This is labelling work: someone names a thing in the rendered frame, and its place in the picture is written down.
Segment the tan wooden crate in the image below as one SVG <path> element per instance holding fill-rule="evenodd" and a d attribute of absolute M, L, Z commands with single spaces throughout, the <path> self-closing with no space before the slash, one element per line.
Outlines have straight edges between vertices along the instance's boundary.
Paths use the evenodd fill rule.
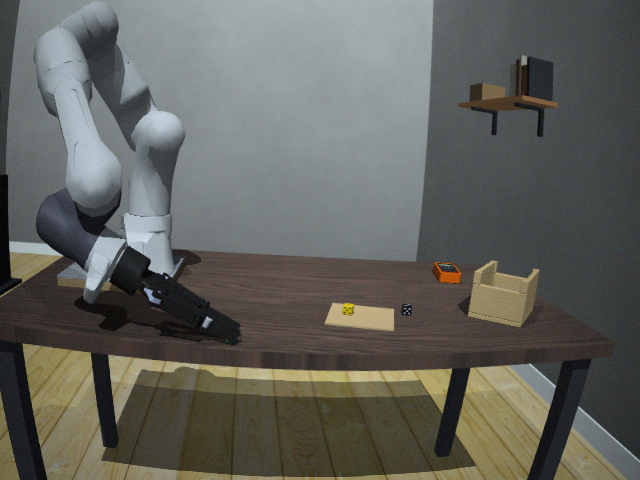
<path fill-rule="evenodd" d="M 522 278 L 497 273 L 497 265 L 475 271 L 468 317 L 520 328 L 533 310 L 539 270 Z"/>

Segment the orange pocket multimeter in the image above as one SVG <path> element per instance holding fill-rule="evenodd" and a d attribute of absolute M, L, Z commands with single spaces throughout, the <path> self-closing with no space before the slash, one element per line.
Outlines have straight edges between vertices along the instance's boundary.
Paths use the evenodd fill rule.
<path fill-rule="evenodd" d="M 439 282 L 456 284 L 460 283 L 461 273 L 454 264 L 434 263 L 433 272 Z"/>

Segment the tan flat mat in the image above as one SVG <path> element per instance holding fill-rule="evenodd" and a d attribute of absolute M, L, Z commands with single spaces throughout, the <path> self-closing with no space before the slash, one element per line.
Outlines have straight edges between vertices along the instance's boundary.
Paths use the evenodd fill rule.
<path fill-rule="evenodd" d="M 345 315 L 343 305 L 332 303 L 325 325 L 394 331 L 394 309 L 354 305 L 353 314 Z"/>

